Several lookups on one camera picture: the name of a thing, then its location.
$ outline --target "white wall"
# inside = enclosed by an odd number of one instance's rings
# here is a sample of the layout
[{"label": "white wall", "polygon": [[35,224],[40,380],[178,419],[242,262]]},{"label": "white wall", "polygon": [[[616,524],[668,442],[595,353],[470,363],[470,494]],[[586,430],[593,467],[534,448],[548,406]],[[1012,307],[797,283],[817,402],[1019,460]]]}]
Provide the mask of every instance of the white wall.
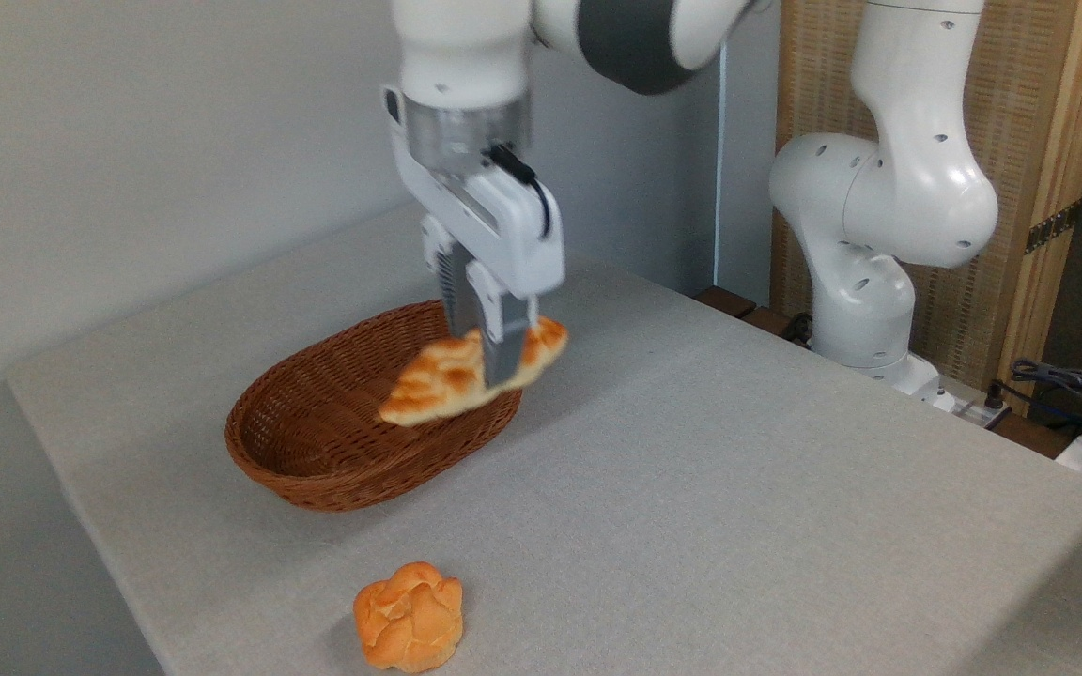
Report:
[{"label": "white wall", "polygon": [[779,88],[779,0],[755,0],[729,38],[722,124],[721,265],[716,283],[770,302],[767,189]]},{"label": "white wall", "polygon": [[[405,200],[377,96],[395,64],[381,1],[0,3],[0,673],[158,672],[3,369]],[[532,159],[572,248],[708,286],[687,182],[713,87],[537,71]]]}]

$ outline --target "wicker basket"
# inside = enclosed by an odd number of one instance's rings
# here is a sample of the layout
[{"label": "wicker basket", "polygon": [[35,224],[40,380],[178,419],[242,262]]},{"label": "wicker basket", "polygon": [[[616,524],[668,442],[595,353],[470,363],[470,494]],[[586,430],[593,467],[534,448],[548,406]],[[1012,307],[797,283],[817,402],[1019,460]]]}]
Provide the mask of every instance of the wicker basket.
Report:
[{"label": "wicker basket", "polygon": [[241,470],[301,508],[364,508],[454,466],[502,432],[520,393],[453,419],[399,427],[378,419],[404,366],[447,334],[441,303],[349,327],[265,372],[224,427]]}]

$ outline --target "croissant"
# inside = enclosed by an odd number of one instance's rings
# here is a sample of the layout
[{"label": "croissant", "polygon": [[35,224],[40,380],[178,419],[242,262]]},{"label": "croissant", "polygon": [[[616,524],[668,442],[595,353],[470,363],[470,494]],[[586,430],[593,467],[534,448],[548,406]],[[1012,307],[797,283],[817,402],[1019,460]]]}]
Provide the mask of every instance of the croissant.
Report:
[{"label": "croissant", "polygon": [[516,375],[488,389],[478,330],[464,337],[441,337],[428,343],[403,369],[390,398],[379,409],[379,416],[386,423],[412,427],[476,409],[499,394],[531,385],[566,349],[567,339],[565,326],[539,317],[537,326],[525,334]]}]

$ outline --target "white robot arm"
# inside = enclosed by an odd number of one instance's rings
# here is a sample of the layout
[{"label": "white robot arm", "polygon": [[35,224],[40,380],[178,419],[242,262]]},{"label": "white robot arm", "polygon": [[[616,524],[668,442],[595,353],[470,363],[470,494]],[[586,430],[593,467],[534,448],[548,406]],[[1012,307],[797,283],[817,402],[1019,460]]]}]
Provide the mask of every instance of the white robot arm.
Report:
[{"label": "white robot arm", "polygon": [[514,375],[538,295],[566,274],[557,202],[517,155],[529,144],[533,39],[660,94],[713,59],[749,1],[392,0],[395,163],[430,212],[424,257],[451,333],[481,329],[487,385]]},{"label": "white robot arm", "polygon": [[949,408],[936,369],[909,352],[915,295],[899,261],[956,267],[997,223],[992,184],[963,124],[984,0],[868,1],[850,80],[879,142],[809,133],[770,172],[813,279],[813,350]]}]

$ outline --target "golden brown crust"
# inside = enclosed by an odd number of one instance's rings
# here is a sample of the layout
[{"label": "golden brown crust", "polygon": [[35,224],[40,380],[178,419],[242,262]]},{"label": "golden brown crust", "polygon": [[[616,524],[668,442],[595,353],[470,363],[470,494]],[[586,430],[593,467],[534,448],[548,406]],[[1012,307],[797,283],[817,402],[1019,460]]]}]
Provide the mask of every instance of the golden brown crust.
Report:
[{"label": "golden brown crust", "polygon": [[492,401],[501,393],[525,388],[566,349],[566,327],[539,317],[525,334],[516,375],[498,388],[484,385],[481,342],[477,330],[465,337],[443,337],[428,343],[399,373],[398,384],[379,416],[404,427],[453,417]]},{"label": "golden brown crust", "polygon": [[462,640],[462,582],[424,561],[366,586],[353,599],[366,662],[420,673],[453,658]]}]

